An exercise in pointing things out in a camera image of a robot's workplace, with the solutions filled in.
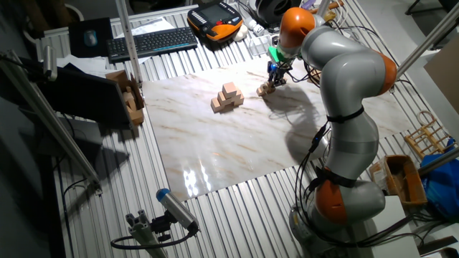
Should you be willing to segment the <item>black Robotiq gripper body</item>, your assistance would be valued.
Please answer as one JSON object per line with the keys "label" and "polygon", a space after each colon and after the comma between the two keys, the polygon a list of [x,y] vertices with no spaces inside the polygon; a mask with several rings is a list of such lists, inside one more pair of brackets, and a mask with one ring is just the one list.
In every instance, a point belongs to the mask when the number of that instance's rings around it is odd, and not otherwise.
{"label": "black Robotiq gripper body", "polygon": [[268,81],[284,82],[284,75],[289,69],[288,62],[268,62]]}

